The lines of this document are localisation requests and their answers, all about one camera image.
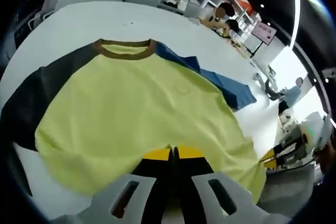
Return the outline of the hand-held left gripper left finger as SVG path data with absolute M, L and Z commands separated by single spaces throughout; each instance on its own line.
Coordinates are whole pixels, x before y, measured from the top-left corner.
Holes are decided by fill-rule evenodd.
M 170 147 L 145 154 L 136 168 L 92 198 L 92 223 L 161 223 L 172 175 Z

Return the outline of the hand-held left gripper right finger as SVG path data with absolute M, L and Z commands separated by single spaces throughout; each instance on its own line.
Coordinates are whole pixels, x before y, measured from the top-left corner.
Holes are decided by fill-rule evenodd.
M 174 148 L 178 195 L 185 223 L 256 223 L 251 193 L 224 173 L 216 173 L 204 155 Z

